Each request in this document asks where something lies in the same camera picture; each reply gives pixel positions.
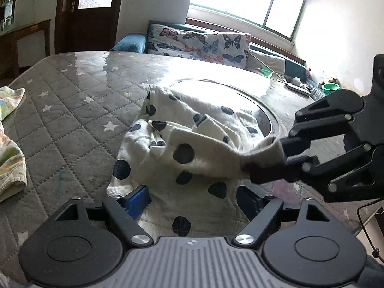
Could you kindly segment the white remote control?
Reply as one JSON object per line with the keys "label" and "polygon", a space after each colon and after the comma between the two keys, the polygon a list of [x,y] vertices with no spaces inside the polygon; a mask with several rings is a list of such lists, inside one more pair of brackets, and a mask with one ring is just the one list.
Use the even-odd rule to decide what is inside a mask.
{"label": "white remote control", "polygon": [[297,92],[301,95],[304,95],[304,96],[311,96],[311,92],[308,91],[307,89],[303,89],[301,88],[300,86],[296,86],[294,84],[291,84],[291,83],[286,83],[286,86],[289,90],[292,90],[294,92]]}

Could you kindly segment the butterfly print pillow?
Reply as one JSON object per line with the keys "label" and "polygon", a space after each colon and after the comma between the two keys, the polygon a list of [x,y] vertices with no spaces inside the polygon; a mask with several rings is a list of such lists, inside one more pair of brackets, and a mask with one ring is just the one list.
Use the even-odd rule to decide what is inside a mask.
{"label": "butterfly print pillow", "polygon": [[151,24],[146,44],[153,55],[178,57],[245,69],[251,35],[179,30]]}

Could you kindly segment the dark wooden door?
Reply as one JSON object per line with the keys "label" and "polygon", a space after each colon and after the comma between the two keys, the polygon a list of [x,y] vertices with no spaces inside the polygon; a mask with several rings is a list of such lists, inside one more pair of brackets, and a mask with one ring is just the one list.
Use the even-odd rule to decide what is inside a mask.
{"label": "dark wooden door", "polygon": [[57,0],[55,53],[109,50],[122,0]]}

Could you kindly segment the dark wooden cabinet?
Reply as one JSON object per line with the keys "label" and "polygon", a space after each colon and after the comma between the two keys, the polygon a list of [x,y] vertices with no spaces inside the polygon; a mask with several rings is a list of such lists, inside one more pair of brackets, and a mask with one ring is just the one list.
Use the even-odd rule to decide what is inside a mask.
{"label": "dark wooden cabinet", "polygon": [[1,78],[54,53],[57,0],[6,0],[1,7]]}

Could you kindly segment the blue sofa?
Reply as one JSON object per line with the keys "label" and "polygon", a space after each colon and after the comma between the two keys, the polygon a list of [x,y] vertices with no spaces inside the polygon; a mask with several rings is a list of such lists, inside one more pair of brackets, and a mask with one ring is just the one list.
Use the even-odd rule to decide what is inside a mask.
{"label": "blue sofa", "polygon": [[[123,39],[118,41],[114,47],[111,49],[112,51],[127,51],[127,52],[135,52],[135,53],[146,53],[147,48],[146,44],[149,38],[153,36],[153,30],[150,28],[152,24],[160,24],[172,29],[185,30],[187,32],[193,33],[236,33],[236,30],[212,24],[209,22],[204,22],[197,19],[187,18],[185,24],[174,24],[169,22],[158,22],[154,20],[150,20],[148,22],[147,32],[142,33],[129,33]],[[259,38],[251,36],[250,39],[251,49],[268,54],[276,57],[282,57],[286,60],[286,75],[289,77],[299,77],[302,83],[307,84],[311,89],[311,92],[316,95],[320,94],[324,95],[321,89],[317,87],[317,84],[311,80],[309,75],[309,70],[306,68],[306,62],[303,59],[300,59],[296,55],[286,51],[278,46],[274,46],[273,44],[263,41]]]}

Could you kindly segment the pastel floral cloth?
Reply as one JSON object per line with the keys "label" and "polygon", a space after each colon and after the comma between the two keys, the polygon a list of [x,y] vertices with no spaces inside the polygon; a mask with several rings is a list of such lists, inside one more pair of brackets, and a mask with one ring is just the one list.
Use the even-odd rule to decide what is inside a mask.
{"label": "pastel floral cloth", "polygon": [[25,89],[1,87],[1,202],[21,192],[27,186],[26,159],[19,146],[5,134],[3,120],[13,113],[24,97]]}

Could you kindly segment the green bowl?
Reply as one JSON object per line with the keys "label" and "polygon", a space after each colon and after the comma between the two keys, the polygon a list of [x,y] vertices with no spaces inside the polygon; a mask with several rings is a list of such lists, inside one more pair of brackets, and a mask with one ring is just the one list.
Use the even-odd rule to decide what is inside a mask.
{"label": "green bowl", "polygon": [[322,91],[325,95],[329,95],[340,89],[340,85],[337,83],[324,83],[322,86]]}

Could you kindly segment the grey quilted star mattress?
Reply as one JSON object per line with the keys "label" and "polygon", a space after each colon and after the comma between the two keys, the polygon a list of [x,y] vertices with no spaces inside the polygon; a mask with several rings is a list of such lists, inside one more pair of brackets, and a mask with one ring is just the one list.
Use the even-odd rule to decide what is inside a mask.
{"label": "grey quilted star mattress", "polygon": [[45,58],[11,85],[25,88],[5,133],[26,157],[27,185],[1,203],[2,283],[26,282],[18,252],[50,215],[72,197],[105,198],[125,133],[151,84],[186,84],[214,101],[241,101],[268,126],[288,132],[294,114],[311,103],[282,83],[219,64],[156,55],[106,51]]}

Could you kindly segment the white navy polka dot garment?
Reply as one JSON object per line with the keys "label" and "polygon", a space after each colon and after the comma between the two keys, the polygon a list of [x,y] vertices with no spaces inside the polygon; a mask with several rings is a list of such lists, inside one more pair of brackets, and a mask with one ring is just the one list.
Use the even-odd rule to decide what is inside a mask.
{"label": "white navy polka dot garment", "polygon": [[151,202],[139,225],[153,237],[232,236],[247,224],[236,200],[246,168],[283,159],[281,142],[263,136],[249,111],[151,86],[106,192],[125,196],[145,185]]}

